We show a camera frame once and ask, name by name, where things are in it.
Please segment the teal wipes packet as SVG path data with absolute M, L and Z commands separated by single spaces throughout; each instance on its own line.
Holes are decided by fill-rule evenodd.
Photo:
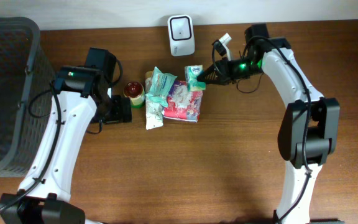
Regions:
M 154 67 L 149 91 L 146 97 L 154 103 L 159 103 L 164 108 L 168 106 L 167 96 L 173 86 L 177 76 L 171 73 L 163 73 L 157 67 Z

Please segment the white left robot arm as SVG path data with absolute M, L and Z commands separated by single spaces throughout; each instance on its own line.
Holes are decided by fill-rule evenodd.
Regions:
M 4 223 L 90 223 L 72 205 L 71 181 L 88 126 L 128 123 L 131 103 L 113 94 L 120 61 L 106 49 L 90 48 L 84 65 L 64 66 L 50 84 L 52 107 L 35 159 L 16 194 L 2 194 Z

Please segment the green lid jar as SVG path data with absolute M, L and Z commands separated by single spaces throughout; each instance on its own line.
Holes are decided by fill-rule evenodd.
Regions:
M 125 85 L 123 94 L 130 99 L 132 108 L 141 108 L 145 103 L 145 90 L 139 82 L 129 82 Z

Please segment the red purple tissue pack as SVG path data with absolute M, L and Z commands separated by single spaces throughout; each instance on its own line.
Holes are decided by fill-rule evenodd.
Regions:
M 164 118 L 197 123 L 200 116 L 202 91 L 188 91 L 187 83 L 175 80 L 167 96 Z

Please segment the green kleenex tissue pack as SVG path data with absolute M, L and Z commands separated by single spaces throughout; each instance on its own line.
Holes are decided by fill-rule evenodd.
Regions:
M 188 91 L 203 91 L 206 89 L 206 84 L 197 80 L 202 71 L 202 65 L 190 65 L 185 67 L 185 78 Z

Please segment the white cream tube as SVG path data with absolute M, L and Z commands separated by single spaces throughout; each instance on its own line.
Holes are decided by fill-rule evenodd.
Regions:
M 162 106 L 149 99 L 147 94 L 152 86 L 153 71 L 145 73 L 145 117 L 146 130 L 151 130 L 163 126 Z

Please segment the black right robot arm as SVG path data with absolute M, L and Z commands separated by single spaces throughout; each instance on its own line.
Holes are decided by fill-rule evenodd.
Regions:
M 340 105 L 326 98 L 307 79 L 284 37 L 271 37 L 266 24 L 245 32 L 246 45 L 237 59 L 227 44 L 229 34 L 213 42 L 212 53 L 221 60 L 197 78 L 213 85 L 238 84 L 258 73 L 269 77 L 278 91 L 285 114 L 277 144 L 285 161 L 283 193 L 273 212 L 274 223 L 310 223 L 310 203 L 317 176 L 336 147 Z

